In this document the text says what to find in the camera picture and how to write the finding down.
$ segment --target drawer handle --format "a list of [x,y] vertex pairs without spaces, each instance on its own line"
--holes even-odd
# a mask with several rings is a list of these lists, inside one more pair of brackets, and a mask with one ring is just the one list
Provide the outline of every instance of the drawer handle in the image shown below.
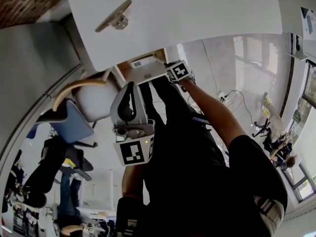
[[123,15],[123,13],[131,3],[132,0],[126,0],[122,3],[95,29],[95,32],[99,33],[109,25],[112,25],[117,30],[123,30],[128,25],[128,19]]

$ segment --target brick wall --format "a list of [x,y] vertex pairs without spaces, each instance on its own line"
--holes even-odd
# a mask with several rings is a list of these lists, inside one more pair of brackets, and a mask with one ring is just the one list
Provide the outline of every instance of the brick wall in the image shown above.
[[61,0],[0,0],[0,29],[34,23]]

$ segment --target shiny floor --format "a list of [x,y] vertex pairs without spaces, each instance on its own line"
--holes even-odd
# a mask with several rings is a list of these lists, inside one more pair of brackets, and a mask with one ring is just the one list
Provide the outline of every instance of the shiny floor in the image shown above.
[[[197,85],[211,96],[217,97],[218,91],[223,91],[225,94],[228,94],[230,90],[241,91],[251,116],[240,94],[236,95],[232,92],[229,95],[230,101],[226,105],[234,113],[246,133],[251,136],[257,131],[252,123],[262,122],[260,121],[261,102],[265,92],[269,93],[275,108],[278,111],[281,110],[290,68],[286,44],[286,35],[251,34],[195,40],[167,47],[166,53],[169,61],[184,59],[194,71]],[[164,103],[161,102],[154,89],[152,93],[156,102],[154,105],[165,121]],[[183,96],[186,100],[189,97],[185,93]],[[189,99],[189,102],[194,105],[192,99]],[[89,143],[96,141],[99,145],[95,149],[84,148],[85,157],[94,166],[94,170],[89,173],[92,181],[86,182],[83,189],[84,204],[89,205],[90,208],[111,209],[111,187],[114,209],[121,197],[120,186],[124,167],[121,166],[113,148],[115,136],[112,133],[112,126],[110,118],[100,120],[95,127],[93,138],[85,140]],[[26,139],[23,144],[25,151],[36,151],[40,155],[43,141],[47,138],[50,128],[49,125],[44,124],[41,129],[40,134],[45,138],[35,138],[32,141]],[[226,150],[216,132],[212,131],[212,134],[218,147]],[[256,140],[261,145],[263,138],[257,137]],[[144,191],[144,200],[149,201],[146,191]]]

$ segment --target door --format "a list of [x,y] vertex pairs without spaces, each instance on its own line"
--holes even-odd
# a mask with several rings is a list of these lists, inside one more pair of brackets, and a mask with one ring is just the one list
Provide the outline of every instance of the door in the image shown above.
[[282,32],[277,0],[131,0],[123,30],[95,29],[126,0],[69,0],[98,71],[170,45],[223,35]]

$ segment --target open drawer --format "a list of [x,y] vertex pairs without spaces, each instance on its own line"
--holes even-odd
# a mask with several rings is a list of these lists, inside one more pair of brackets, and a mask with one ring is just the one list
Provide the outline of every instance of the open drawer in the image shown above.
[[166,54],[164,49],[159,49],[117,64],[112,72],[120,87],[130,81],[141,84],[166,75],[164,62],[167,62]]

